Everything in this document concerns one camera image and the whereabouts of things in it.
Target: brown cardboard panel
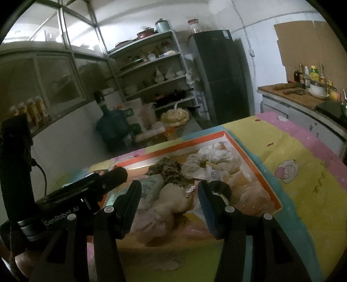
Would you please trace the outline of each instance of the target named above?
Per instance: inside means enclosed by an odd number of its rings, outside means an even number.
[[[304,66],[322,63],[325,75],[339,91],[347,89],[347,53],[333,30],[326,22],[296,21],[274,25],[278,36],[278,48],[287,78],[299,62]]]
[[[286,66],[285,68],[286,68],[286,74],[287,74],[287,81],[289,80],[294,81],[294,72],[297,67]]]
[[[331,77],[336,88],[347,90],[347,53],[326,22],[314,24],[323,46],[326,76]]]

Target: table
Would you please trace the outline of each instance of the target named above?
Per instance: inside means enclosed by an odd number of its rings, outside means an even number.
[[[263,174],[283,206],[274,217],[298,251],[312,281],[323,281],[347,246],[347,167],[310,132],[276,113],[263,113],[184,135],[93,165],[88,172],[220,131],[233,137]],[[281,165],[288,161],[298,170],[289,180],[278,173]],[[209,244],[177,248],[169,253],[139,256],[120,252],[129,282],[210,282],[217,269],[221,248],[222,242],[213,240]],[[177,263],[177,268],[160,271],[148,264],[149,261],[165,260]]]

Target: red dish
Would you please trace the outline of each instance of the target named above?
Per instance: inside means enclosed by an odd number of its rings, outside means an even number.
[[[145,38],[145,37],[150,36],[150,35],[155,34],[155,33],[156,33],[156,32],[154,31],[154,28],[150,28],[150,29],[141,31],[141,32],[139,32],[139,33],[137,34],[136,40]]]

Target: shelf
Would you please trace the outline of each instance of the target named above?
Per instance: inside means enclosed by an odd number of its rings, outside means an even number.
[[[109,53],[109,57],[110,58],[113,58],[115,59],[116,57],[120,56],[121,54],[125,53],[125,52],[130,52],[132,50],[135,50],[137,48],[140,48],[142,46],[145,46],[145,45],[148,45],[148,44],[151,44],[155,41],[158,41],[158,40],[161,40],[161,39],[164,39],[164,38],[168,38],[168,37],[171,37],[172,36],[172,31],[169,30],[169,31],[166,31],[166,32],[162,32],[162,33],[155,33],[155,34],[152,34],[150,36],[147,36],[145,38],[142,38],[142,39],[139,39],[139,40],[136,40],[128,45],[125,45],[117,50],[112,49],[110,50],[108,53]]]
[[[148,61],[148,62],[146,62],[146,63],[138,64],[138,65],[136,65],[135,67],[132,67],[131,69],[128,69],[128,70],[126,70],[125,72],[120,73],[119,75],[117,75],[117,77],[125,76],[125,75],[127,75],[127,74],[129,74],[129,73],[131,73],[131,72],[133,72],[133,71],[135,71],[135,70],[137,70],[137,69],[139,69],[139,68],[145,67],[145,66],[147,66],[147,65],[150,65],[150,64],[152,64],[152,63],[156,63],[156,62],[161,61],[161,60],[164,60],[164,59],[168,59],[168,58],[172,58],[172,57],[179,56],[180,54],[181,54],[181,53],[176,53],[176,54],[172,54],[172,55],[167,55],[167,56],[163,56],[163,57],[160,57],[160,58],[156,58],[156,59],[153,60],[153,61]]]
[[[188,97],[188,98],[184,98],[184,99],[181,99],[179,101],[172,102],[172,103],[166,104],[166,105],[161,106],[161,107],[154,108],[154,111],[158,111],[158,110],[161,110],[161,109],[164,109],[164,108],[168,108],[168,107],[174,106],[177,103],[186,102],[186,101],[189,101],[189,100],[192,100],[192,99],[194,99],[194,96],[191,96],[191,97]]]
[[[163,82],[154,84],[154,85],[152,85],[152,86],[150,86],[150,87],[147,87],[147,88],[145,88],[145,89],[142,89],[142,90],[140,90],[140,91],[137,91],[137,92],[134,93],[134,94],[131,94],[131,95],[129,95],[129,96],[125,96],[125,99],[128,99],[128,98],[130,98],[130,97],[132,97],[132,96],[135,96],[135,95],[139,95],[139,94],[141,94],[141,93],[143,93],[143,92],[145,92],[145,91],[147,91],[147,90],[156,88],[156,87],[158,87],[158,86],[160,86],[160,85],[163,85],[163,84],[166,84],[166,83],[169,83],[169,82],[172,82],[172,81],[181,79],[181,78],[185,78],[185,77],[186,77],[186,75],[180,75],[180,76],[175,77],[175,78],[173,78],[173,79],[166,80],[166,81],[163,81]]]

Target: shelving unit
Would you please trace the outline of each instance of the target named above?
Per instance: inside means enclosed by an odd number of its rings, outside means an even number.
[[[174,57],[177,57],[177,56],[179,56],[179,55],[181,55],[181,53],[176,53],[176,54],[172,54],[172,55],[167,55],[167,56],[159,57],[159,58],[156,58],[155,60],[148,61],[148,62],[145,62],[145,63],[142,63],[142,64],[138,64],[138,65],[136,65],[135,67],[132,67],[132,68],[126,70],[125,72],[122,72],[122,73],[118,74],[117,77],[123,77],[123,76],[125,76],[125,75],[127,75],[127,74],[132,73],[133,71],[136,71],[136,70],[138,70],[138,69],[140,69],[140,68],[143,68],[143,67],[145,67],[145,66],[148,66],[148,65],[150,65],[150,64],[157,63],[157,62],[159,62],[159,61],[161,61],[161,60],[165,60],[165,59],[169,59],[169,58],[174,58]]]
[[[151,89],[153,89],[153,88],[156,88],[156,87],[158,87],[158,86],[160,86],[160,85],[163,85],[163,84],[166,84],[166,83],[169,83],[169,82],[172,82],[172,81],[175,81],[175,80],[184,78],[184,77],[186,77],[186,76],[185,76],[185,75],[181,75],[181,76],[178,76],[178,77],[174,77],[173,79],[170,79],[170,80],[165,80],[165,81],[163,81],[163,82],[159,82],[159,83],[157,83],[157,84],[155,84],[155,85],[152,85],[152,86],[149,86],[149,87],[147,87],[147,88],[145,88],[145,89],[142,89],[142,90],[140,90],[140,91],[137,91],[137,92],[134,93],[134,94],[125,96],[125,98],[128,99],[128,98],[130,98],[130,97],[132,97],[132,96],[139,95],[139,94],[141,94],[141,93],[143,93],[143,92],[146,92],[146,91],[148,91],[148,90],[151,90]]]
[[[172,50],[175,51],[175,54],[157,57],[155,60],[138,64],[125,71],[120,70],[120,66],[124,65],[128,59],[130,59],[131,62],[131,59],[134,60],[136,57],[143,58],[143,55],[147,55],[148,53],[155,53],[156,50],[160,50],[158,46],[161,46],[161,44],[165,41],[167,41],[169,45],[171,45]],[[156,33],[143,39],[134,41],[121,48],[113,49],[109,52],[109,57],[115,60],[117,67],[119,65],[119,72],[116,74],[116,77],[118,80],[120,91],[122,92],[123,88],[131,85],[138,85],[139,88],[141,88],[141,86],[143,87],[143,84],[145,84],[144,82],[147,79],[152,79],[152,75],[155,69],[160,69],[163,75],[165,75],[165,72],[163,72],[162,70],[165,69],[165,71],[167,71],[169,68],[173,69],[173,72],[183,70],[185,73],[184,75],[180,75],[170,80],[166,80],[141,89],[134,94],[127,96],[124,95],[124,99],[126,101],[130,101],[137,98],[142,98],[144,101],[147,102],[151,101],[151,97],[154,94],[154,91],[151,90],[155,89],[155,93],[157,93],[156,88],[160,86],[162,87],[158,89],[158,92],[162,92],[165,95],[168,95],[170,92],[174,92],[175,89],[184,90],[195,88],[195,82],[192,81],[189,77],[189,70],[187,64],[182,54],[181,47],[177,40],[177,36],[173,30],[163,33]],[[189,95],[187,95],[187,97],[181,99],[180,101],[170,102],[167,105],[155,108],[155,111],[172,107],[176,103],[183,103],[187,101],[192,101],[194,106],[197,107],[199,106],[198,98],[200,99],[199,96],[197,97],[197,94],[199,94],[199,92],[192,90],[189,93]]]
[[[123,55],[124,53],[134,51],[135,49],[138,49],[138,48],[141,48],[145,45],[154,43],[155,41],[165,39],[165,38],[170,38],[172,36],[172,32],[173,31],[169,30],[167,32],[155,33],[155,34],[147,36],[145,38],[136,40],[136,41],[134,41],[128,45],[121,47],[121,48],[118,48],[118,49],[114,48],[108,52],[109,57],[112,59],[115,59],[116,57],[119,57],[119,56]]]
[[[161,109],[165,109],[165,108],[174,106],[175,104],[183,103],[183,102],[186,102],[186,101],[189,101],[189,100],[193,100],[193,99],[194,99],[194,96],[187,97],[187,98],[181,99],[181,100],[179,100],[179,101],[172,102],[172,103],[168,103],[168,104],[166,104],[166,105],[164,105],[164,106],[161,106],[161,107],[157,107],[157,108],[154,109],[154,111],[159,111],[159,110],[161,110]]]

